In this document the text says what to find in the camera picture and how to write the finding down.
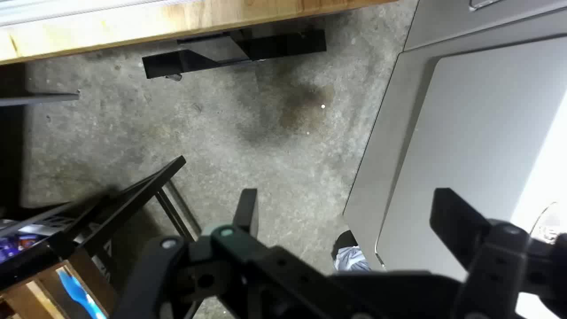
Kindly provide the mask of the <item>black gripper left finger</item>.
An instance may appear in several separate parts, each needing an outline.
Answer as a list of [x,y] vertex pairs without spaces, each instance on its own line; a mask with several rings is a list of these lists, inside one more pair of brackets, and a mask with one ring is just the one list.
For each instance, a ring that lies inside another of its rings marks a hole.
[[257,189],[244,187],[241,191],[232,223],[248,233],[258,232]]

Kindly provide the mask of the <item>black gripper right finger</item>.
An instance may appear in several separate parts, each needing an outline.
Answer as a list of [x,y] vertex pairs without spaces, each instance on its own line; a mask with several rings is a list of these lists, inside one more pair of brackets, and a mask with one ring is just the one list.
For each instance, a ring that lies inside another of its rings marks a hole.
[[455,258],[473,258],[490,223],[451,187],[436,187],[430,228]]

